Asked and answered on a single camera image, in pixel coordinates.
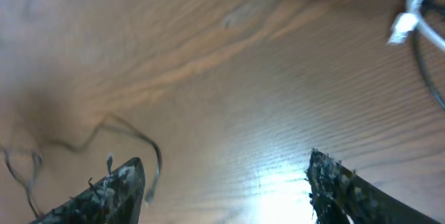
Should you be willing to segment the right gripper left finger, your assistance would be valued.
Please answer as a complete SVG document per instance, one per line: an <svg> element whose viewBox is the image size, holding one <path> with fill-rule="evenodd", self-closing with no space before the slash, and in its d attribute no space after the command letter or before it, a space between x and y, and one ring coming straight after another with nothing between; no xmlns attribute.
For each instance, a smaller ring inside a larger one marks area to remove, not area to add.
<svg viewBox="0 0 445 224"><path fill-rule="evenodd" d="M138 224L145 189L143 163L134 157L32 224Z"/></svg>

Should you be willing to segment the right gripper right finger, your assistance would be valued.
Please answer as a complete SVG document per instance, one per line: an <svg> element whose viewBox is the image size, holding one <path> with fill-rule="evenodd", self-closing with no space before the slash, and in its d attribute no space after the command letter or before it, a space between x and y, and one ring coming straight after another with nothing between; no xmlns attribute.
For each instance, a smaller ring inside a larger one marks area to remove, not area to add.
<svg viewBox="0 0 445 224"><path fill-rule="evenodd" d="M439 224L317 149L311 151L306 176L319 224Z"/></svg>

